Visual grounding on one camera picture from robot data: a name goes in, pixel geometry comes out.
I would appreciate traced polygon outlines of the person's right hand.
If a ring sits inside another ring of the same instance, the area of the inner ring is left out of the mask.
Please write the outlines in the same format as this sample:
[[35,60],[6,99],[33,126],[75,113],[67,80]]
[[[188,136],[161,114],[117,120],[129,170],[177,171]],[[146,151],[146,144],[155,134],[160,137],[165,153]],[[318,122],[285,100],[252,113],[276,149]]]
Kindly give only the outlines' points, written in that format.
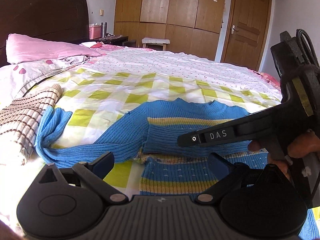
[[[315,133],[310,130],[306,133],[297,137],[293,143],[291,143],[287,152],[290,157],[293,158],[302,158],[308,155],[311,152],[316,152],[319,155],[319,137],[315,135]],[[275,164],[279,167],[279,169],[283,172],[288,180],[290,180],[290,175],[288,172],[288,165],[285,161],[282,160],[274,160],[270,153],[267,155],[267,161],[269,164]]]

